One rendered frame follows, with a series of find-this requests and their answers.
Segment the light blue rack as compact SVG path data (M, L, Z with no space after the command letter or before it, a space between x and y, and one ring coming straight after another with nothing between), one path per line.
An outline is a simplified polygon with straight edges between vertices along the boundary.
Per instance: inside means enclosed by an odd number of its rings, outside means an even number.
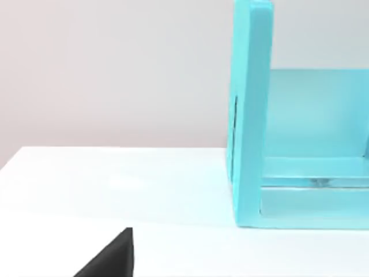
M272 69L272 0L233 0L235 223L369 230L369 68Z

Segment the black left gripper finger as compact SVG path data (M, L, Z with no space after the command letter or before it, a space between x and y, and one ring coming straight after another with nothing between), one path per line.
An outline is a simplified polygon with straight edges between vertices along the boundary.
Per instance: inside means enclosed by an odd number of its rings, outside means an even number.
M127 227L73 277L133 277L133 228Z

